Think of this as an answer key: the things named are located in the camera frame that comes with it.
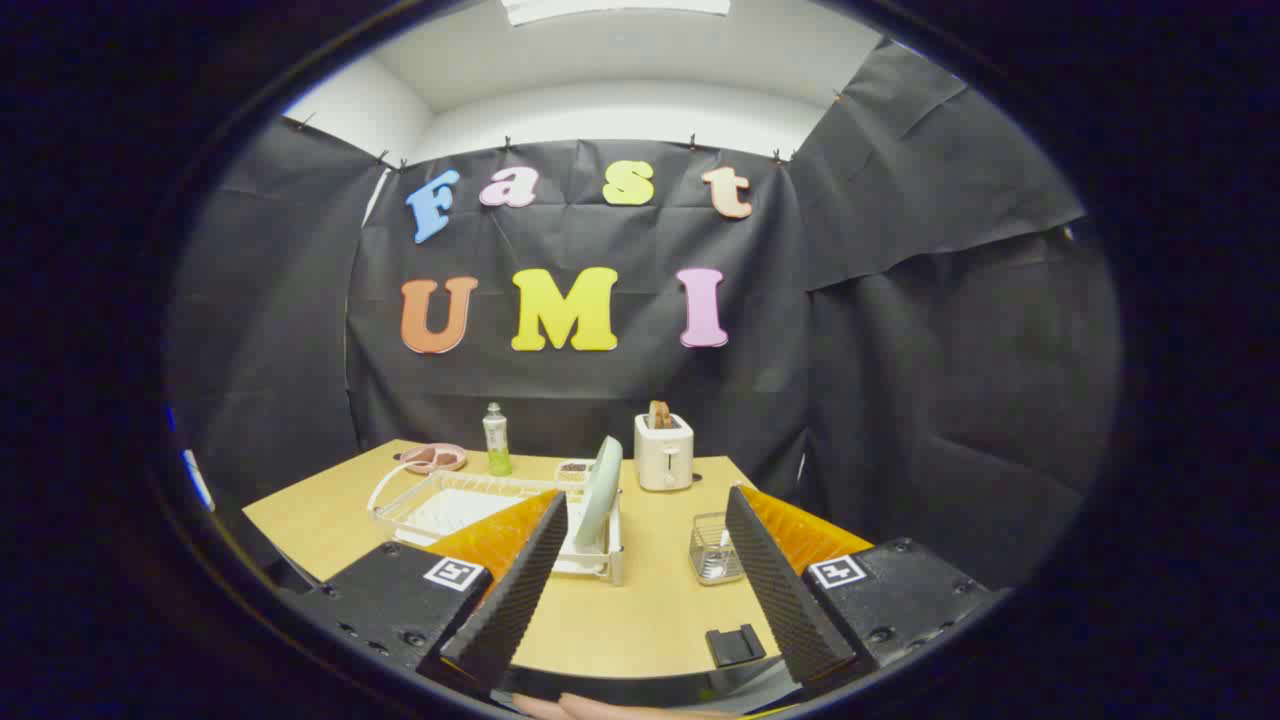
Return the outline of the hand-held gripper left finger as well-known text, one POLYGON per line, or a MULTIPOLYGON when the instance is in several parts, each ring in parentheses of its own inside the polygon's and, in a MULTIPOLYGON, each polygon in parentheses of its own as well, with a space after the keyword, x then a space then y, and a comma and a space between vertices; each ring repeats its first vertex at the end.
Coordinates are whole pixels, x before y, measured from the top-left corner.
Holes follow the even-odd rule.
POLYGON ((567 529, 566 493, 549 489, 425 548, 384 542, 287 601, 383 667, 492 691, 527 632, 567 529))

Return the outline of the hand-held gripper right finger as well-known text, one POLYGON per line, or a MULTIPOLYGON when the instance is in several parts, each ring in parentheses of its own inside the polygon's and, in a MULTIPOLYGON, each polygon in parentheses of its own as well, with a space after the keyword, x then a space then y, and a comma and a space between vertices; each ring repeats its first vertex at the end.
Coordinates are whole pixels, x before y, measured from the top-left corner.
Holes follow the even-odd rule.
POLYGON ((808 689, 920 653, 1004 597, 913 538, 873 544, 748 484, 730 491, 726 525, 788 674, 808 689))

